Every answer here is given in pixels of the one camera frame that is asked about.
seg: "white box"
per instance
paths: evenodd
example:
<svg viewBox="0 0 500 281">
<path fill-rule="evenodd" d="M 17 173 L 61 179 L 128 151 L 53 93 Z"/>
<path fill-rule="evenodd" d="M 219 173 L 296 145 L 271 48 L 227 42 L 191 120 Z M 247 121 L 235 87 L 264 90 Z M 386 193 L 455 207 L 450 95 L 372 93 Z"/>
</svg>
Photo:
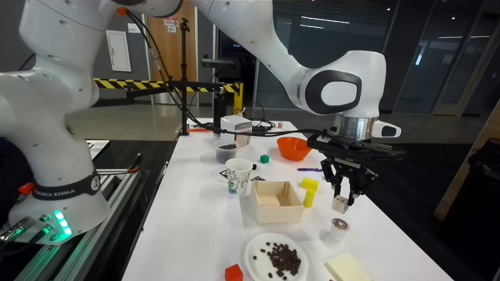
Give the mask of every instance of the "white box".
<svg viewBox="0 0 500 281">
<path fill-rule="evenodd" d="M 241 115 L 225 115 L 221 118 L 221 129 L 235 132 L 252 132 L 252 121 Z M 221 132 L 221 145 L 235 142 L 238 143 L 238 146 L 246 146 L 250 143 L 250 135 Z"/>
</svg>

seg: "wooden box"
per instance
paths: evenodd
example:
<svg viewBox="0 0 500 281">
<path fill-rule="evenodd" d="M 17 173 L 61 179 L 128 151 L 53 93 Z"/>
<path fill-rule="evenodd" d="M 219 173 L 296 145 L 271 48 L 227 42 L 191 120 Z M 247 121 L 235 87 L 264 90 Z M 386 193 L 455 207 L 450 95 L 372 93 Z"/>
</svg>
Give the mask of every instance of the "wooden box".
<svg viewBox="0 0 500 281">
<path fill-rule="evenodd" d="M 303 206 L 289 181 L 253 181 L 252 204 L 258 223 L 300 223 Z"/>
</svg>

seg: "red bowl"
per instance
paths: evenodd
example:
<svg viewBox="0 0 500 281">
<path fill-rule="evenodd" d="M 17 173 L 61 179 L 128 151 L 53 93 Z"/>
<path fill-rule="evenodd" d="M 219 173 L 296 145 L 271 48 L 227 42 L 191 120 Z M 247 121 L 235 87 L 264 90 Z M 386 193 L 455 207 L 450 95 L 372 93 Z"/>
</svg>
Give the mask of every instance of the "red bowl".
<svg viewBox="0 0 500 281">
<path fill-rule="evenodd" d="M 311 151 L 308 142 L 299 137 L 280 137 L 277 143 L 282 156 L 291 160 L 302 160 Z"/>
</svg>

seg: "yellow object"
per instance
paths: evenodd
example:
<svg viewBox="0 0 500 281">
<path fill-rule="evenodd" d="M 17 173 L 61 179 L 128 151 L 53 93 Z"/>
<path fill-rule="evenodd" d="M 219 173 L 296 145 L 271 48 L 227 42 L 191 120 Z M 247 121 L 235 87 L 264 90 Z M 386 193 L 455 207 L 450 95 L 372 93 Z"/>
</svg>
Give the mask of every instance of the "yellow object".
<svg viewBox="0 0 500 281">
<path fill-rule="evenodd" d="M 317 190 L 319 181 L 316 181 L 313 178 L 303 178 L 300 181 L 300 185 L 303 189 L 307 189 L 307 196 L 303 198 L 303 206 L 305 207 L 311 207 L 313 203 L 314 203 L 314 196 L 316 196 L 316 190 Z"/>
<path fill-rule="evenodd" d="M 303 206 L 311 207 L 314 203 L 316 190 L 307 190 L 307 196 L 303 198 Z"/>
<path fill-rule="evenodd" d="M 316 181 L 316 179 L 313 179 L 313 178 L 303 178 L 302 181 L 300 181 L 300 185 L 303 187 L 303 189 L 308 189 L 308 190 L 317 190 L 317 185 L 319 185 L 319 181 Z"/>
<path fill-rule="evenodd" d="M 371 273 L 350 253 L 342 253 L 325 262 L 327 270 L 336 281 L 372 281 Z"/>
<path fill-rule="evenodd" d="M 158 89 L 158 87 L 166 87 L 169 82 L 166 81 L 150 81 L 150 79 L 119 79 L 119 78 L 94 78 L 94 82 L 102 87 L 102 89 L 139 89 L 139 90 L 146 90 L 146 89 Z M 224 84 L 224 89 L 227 93 L 241 93 L 242 98 L 242 89 L 239 89 L 239 85 L 242 87 L 244 82 L 228 82 Z M 202 87 L 202 85 L 188 85 L 186 87 L 188 93 L 211 93 L 214 92 L 214 89 L 211 87 Z"/>
<path fill-rule="evenodd" d="M 235 85 L 239 90 L 235 92 L 233 112 L 241 114 L 244 110 L 244 82 L 235 82 Z"/>
</svg>

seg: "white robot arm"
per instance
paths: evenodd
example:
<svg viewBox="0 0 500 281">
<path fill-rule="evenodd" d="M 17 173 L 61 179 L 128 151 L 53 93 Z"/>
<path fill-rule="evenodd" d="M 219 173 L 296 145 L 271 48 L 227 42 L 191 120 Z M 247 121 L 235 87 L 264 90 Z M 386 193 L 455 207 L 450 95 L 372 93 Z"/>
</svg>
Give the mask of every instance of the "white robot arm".
<svg viewBox="0 0 500 281">
<path fill-rule="evenodd" d="M 272 0 L 192 1 L 285 84 L 297 107 L 336 114 L 339 135 L 367 140 L 400 134 L 397 126 L 377 120 L 386 75 L 383 54 L 349 51 L 325 67 L 307 68 L 278 40 Z M 117 7 L 169 15 L 180 4 L 182 0 L 27 0 L 21 34 L 36 53 L 36 65 L 0 73 L 0 135 L 24 151 L 38 187 L 13 207 L 13 224 L 25 217 L 50 220 L 61 212 L 66 226 L 55 223 L 53 232 L 39 240 L 58 245 L 107 218 L 110 207 L 88 146 L 67 132 L 64 118 L 97 101 L 94 61 Z"/>
</svg>

